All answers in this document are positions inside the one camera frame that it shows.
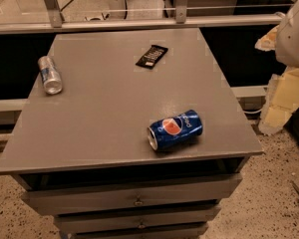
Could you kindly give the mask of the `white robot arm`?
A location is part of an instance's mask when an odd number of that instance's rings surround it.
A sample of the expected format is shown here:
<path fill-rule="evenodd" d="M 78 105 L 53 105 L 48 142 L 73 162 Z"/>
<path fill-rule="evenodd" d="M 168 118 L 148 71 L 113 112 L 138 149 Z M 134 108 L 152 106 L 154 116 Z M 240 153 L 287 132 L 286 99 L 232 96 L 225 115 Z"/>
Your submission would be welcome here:
<path fill-rule="evenodd" d="M 275 55 L 278 62 L 299 68 L 299 0 L 278 26 Z"/>

